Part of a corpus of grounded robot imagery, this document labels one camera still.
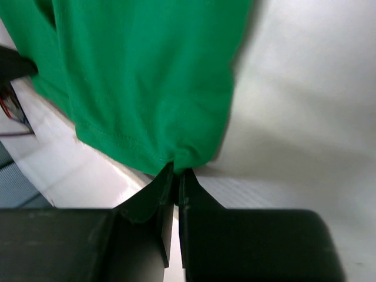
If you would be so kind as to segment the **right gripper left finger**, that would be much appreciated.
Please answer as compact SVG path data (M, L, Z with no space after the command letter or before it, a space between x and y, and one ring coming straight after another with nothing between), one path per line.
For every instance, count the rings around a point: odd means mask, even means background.
M2 209L2 281L162 281L173 165L112 209Z

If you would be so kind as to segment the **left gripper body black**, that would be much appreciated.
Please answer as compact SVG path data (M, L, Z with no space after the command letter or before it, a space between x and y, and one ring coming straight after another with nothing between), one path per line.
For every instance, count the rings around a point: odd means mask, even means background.
M21 56L16 50L1 45L0 54L1 85L15 79L37 74L35 63Z

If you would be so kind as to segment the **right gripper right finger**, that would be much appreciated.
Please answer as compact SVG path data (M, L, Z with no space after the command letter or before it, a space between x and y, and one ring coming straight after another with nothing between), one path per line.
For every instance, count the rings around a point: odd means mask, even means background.
M179 237L187 281L344 281L324 220L303 209L228 209L185 170Z

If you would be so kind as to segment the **green t shirt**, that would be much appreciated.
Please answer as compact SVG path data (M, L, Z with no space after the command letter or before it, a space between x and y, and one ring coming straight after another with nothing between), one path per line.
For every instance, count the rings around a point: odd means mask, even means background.
M2 1L35 90L79 140L156 175L212 160L252 1Z

